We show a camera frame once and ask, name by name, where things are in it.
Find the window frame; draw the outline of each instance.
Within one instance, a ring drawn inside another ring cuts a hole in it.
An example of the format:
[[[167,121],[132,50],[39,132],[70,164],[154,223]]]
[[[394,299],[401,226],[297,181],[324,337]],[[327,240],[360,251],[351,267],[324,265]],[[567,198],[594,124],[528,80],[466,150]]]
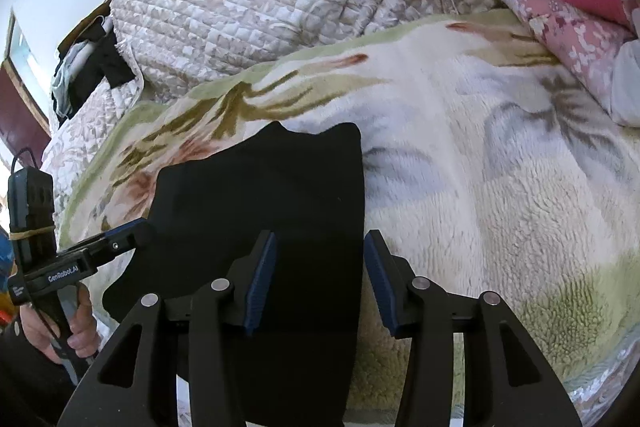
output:
[[[29,109],[33,118],[38,122],[39,126],[42,127],[44,132],[51,138],[51,129],[49,128],[49,118],[44,113],[44,111],[40,108],[35,99],[31,96],[29,89],[22,81],[18,70],[15,68],[15,65],[10,57],[11,52],[11,44],[12,37],[14,34],[15,24],[17,20],[15,17],[14,10],[10,11],[9,15],[9,28],[7,31],[6,45],[4,47],[4,55],[2,56],[2,63],[0,67],[6,71],[9,78],[11,79],[12,84],[14,84],[15,90],[20,95],[20,98],[24,102],[24,105]]]

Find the finger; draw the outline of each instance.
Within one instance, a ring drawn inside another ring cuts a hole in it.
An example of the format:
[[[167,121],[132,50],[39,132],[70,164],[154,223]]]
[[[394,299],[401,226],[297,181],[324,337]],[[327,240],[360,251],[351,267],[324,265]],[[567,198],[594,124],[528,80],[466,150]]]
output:
[[[89,329],[95,331],[96,320],[92,314],[91,306],[80,306],[69,321],[69,328],[72,333],[81,333],[81,331]]]
[[[44,349],[41,349],[41,352],[43,352],[43,354],[53,363],[62,363],[62,360],[60,360],[60,357],[57,356],[56,352],[53,349],[53,346],[51,345],[51,343],[47,344],[47,346]]]
[[[95,352],[98,351],[101,341],[102,339],[100,335],[98,335],[98,333],[96,332],[92,340],[86,346],[84,346],[82,349],[76,349],[76,355],[78,355],[78,357],[80,357],[81,359],[85,359],[86,357],[94,355]]]
[[[80,331],[80,333],[76,333],[73,336],[69,337],[66,343],[69,345],[69,347],[75,349],[76,351],[78,349],[84,349],[85,347],[89,346],[91,342],[93,342],[96,334],[97,331],[95,330],[95,328],[88,328]]]
[[[78,285],[78,306],[91,306],[91,295],[89,295],[89,290],[82,283]]]
[[[36,331],[29,326],[25,326],[24,324],[22,325],[22,334],[24,334],[31,346],[43,353],[51,344],[50,337],[46,337],[39,331]]]
[[[53,320],[51,320],[49,315],[45,313],[41,313],[40,315],[42,315],[42,318],[47,321],[54,334],[57,337],[60,336],[60,328]],[[20,308],[20,321],[22,322],[22,328],[24,329],[26,335],[36,334],[41,335],[46,339],[51,338],[51,333],[49,332],[49,330],[47,330],[46,325],[42,322],[42,319],[34,309],[27,306],[22,306]]]

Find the metal screw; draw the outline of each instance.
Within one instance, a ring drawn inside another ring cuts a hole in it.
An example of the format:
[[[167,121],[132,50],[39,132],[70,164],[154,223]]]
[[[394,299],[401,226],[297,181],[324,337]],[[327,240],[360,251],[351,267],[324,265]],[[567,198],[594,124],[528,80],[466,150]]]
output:
[[[140,302],[142,302],[142,305],[145,308],[151,308],[151,306],[156,304],[156,302],[158,301],[159,297],[155,293],[148,293],[142,299],[140,299]]]
[[[427,277],[414,277],[411,281],[412,286],[417,290],[426,290],[431,286],[431,281]]]
[[[223,292],[231,286],[231,283],[227,279],[216,279],[211,283],[211,289],[216,292]]]
[[[495,292],[487,292],[482,298],[484,299],[484,302],[486,302],[487,304],[491,304],[491,306],[500,304],[500,296]]]

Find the black cable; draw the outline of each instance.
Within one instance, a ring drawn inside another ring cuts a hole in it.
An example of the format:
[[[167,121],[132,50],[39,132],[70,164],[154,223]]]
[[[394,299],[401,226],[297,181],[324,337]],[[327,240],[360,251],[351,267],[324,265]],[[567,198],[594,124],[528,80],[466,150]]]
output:
[[[14,161],[11,163],[11,174],[13,174],[15,171],[15,164],[18,163],[18,158],[26,152],[28,152],[29,155],[31,156],[31,163],[33,164],[33,166],[36,169],[38,169],[38,164],[36,163],[36,156],[33,155],[33,151],[31,150],[31,147],[23,147],[14,155]]]

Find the black cloth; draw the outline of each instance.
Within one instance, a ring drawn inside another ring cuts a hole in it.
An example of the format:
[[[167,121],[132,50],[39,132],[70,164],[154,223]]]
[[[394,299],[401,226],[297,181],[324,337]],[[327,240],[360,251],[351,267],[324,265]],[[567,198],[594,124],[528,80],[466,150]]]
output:
[[[113,89],[126,84],[136,77],[116,49],[117,39],[113,29],[109,33],[105,32],[102,27],[103,21],[103,17],[96,18],[74,42],[74,44],[77,44],[78,42],[91,41],[96,43],[97,47],[79,71],[78,76],[68,86],[71,111],[66,117],[69,119],[74,117],[103,78],[107,78],[109,86]],[[58,64],[56,72],[58,72],[62,62],[61,60]],[[55,110],[57,105],[55,98],[53,102]],[[58,119],[61,124],[66,120],[66,118]]]
[[[360,132],[318,135],[271,123],[200,161],[166,167],[136,250],[103,304],[122,321],[146,293],[190,295],[276,233],[278,261],[260,328],[225,333],[244,418],[265,426],[342,425],[353,369],[364,235]],[[185,343],[178,373],[187,377]]]
[[[74,387],[56,365],[27,341],[15,321],[0,335],[0,427],[55,425]]]

